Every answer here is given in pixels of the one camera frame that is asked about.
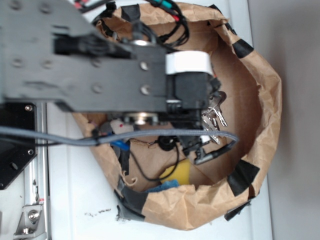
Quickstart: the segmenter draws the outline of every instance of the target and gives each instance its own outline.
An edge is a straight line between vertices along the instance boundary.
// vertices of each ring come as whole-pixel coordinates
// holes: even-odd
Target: metal key
[[[214,128],[217,131],[220,131],[220,127],[219,127],[218,122],[216,120],[217,114],[215,113],[215,111],[210,111],[206,116],[208,117],[208,119],[210,120],[210,122],[212,123]]]
[[[202,126],[207,131],[216,131],[217,129],[210,124],[210,122],[207,122],[206,120],[209,119],[207,116],[202,116]],[[215,135],[210,135],[210,138],[218,145],[220,145],[220,140]]]
[[[214,96],[212,98],[210,106],[208,108],[210,110],[207,114],[209,114],[211,111],[213,111],[218,116],[222,126],[227,127],[228,124],[227,124],[224,116],[222,115],[222,110],[220,108],[220,105],[226,100],[227,94],[224,91],[219,91],[218,93],[219,93],[218,96]]]

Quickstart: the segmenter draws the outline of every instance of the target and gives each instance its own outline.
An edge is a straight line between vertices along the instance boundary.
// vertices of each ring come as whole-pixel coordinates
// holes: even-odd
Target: black metal bracket
[[[36,106],[32,103],[8,103],[0,108],[0,126],[35,131],[35,119]],[[37,155],[35,146],[24,146],[14,143],[14,140],[31,146],[35,143],[34,139],[0,135],[0,190],[6,189]]]

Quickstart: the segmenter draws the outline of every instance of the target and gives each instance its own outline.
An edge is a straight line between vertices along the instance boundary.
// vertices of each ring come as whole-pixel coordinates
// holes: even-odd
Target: gray wall
[[[275,240],[320,239],[320,0],[248,0],[253,44],[283,80],[268,174]]]

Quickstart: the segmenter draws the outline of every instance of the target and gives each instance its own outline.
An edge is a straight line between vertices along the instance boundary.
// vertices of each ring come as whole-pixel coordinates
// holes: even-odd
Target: blue connector
[[[118,140],[118,141],[112,141],[110,143],[112,146],[116,146],[124,151],[129,151],[130,147],[128,144],[125,144],[123,141]]]
[[[172,8],[172,4],[170,2],[165,1],[165,0],[162,1],[162,5],[164,7],[166,7],[167,9],[171,9]]]

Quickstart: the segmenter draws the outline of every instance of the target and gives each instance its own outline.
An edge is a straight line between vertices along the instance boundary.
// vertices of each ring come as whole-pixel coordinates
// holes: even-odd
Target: gray cable
[[[127,132],[119,135],[103,136],[97,139],[72,139],[32,130],[0,126],[0,135],[16,136],[28,139],[44,139],[47,141],[52,141],[55,143],[61,143],[73,146],[90,147],[96,146],[97,144],[107,144],[114,141],[122,139],[133,139],[137,137],[147,137],[147,136],[220,136],[227,137],[236,142],[239,138],[227,131],[206,131],[206,130],[191,130],[191,129],[158,129],[158,130],[143,130],[143,131],[133,131]]]

